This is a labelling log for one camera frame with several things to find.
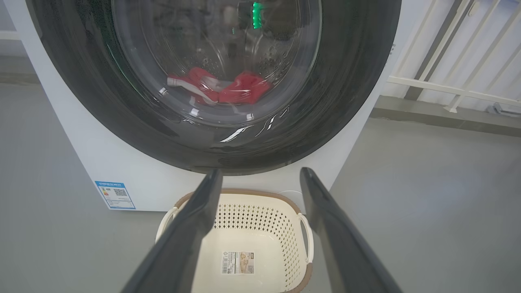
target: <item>red garment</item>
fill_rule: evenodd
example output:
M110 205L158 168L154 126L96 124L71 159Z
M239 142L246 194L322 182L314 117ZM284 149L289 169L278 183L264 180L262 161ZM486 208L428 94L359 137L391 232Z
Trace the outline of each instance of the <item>red garment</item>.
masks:
M210 74L210 72L195 67L190 70L188 77L169 75L167 78L167 84L171 87L183 87L192 92L192 96L199 104L215 105L219 102L219 93L212 90L201 81L204 76L215 79L215 76Z
M245 71L219 93L219 103L255 104L270 88L270 82L253 72Z
M186 77L169 75L167 84L183 87L190 91L199 104L217 103L255 104L271 88L271 83L259 75L245 71L239 74L234 83L222 89L223 82L203 68L194 67Z

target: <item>barcode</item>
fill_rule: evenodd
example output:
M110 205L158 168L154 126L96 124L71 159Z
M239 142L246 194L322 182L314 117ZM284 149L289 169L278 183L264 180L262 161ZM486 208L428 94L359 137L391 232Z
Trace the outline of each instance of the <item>barcode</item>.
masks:
M228 273L228 258L227 257L222 259L222 273L223 274Z

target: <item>laundry basket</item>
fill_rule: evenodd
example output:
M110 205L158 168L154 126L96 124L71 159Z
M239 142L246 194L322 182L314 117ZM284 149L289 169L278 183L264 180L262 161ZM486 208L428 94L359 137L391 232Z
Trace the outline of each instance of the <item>laundry basket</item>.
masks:
M166 213L156 241L191 195ZM214 227L201 243L192 292L300 292L311 278L313 251L309 223L291 200L275 193L223 189Z

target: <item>blue label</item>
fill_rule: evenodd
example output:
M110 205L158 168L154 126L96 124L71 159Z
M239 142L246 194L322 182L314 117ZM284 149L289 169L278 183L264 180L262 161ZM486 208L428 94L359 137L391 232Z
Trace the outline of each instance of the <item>blue label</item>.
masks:
M134 203L125 187L118 182L95 181L101 196L107 202L110 209L135 210Z

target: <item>front-load washing machine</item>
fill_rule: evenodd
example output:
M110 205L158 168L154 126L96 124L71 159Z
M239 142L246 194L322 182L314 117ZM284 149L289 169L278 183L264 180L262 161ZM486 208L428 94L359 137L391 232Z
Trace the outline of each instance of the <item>front-load washing machine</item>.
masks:
M166 211L213 168L304 209L330 188L418 0L6 0L110 209Z

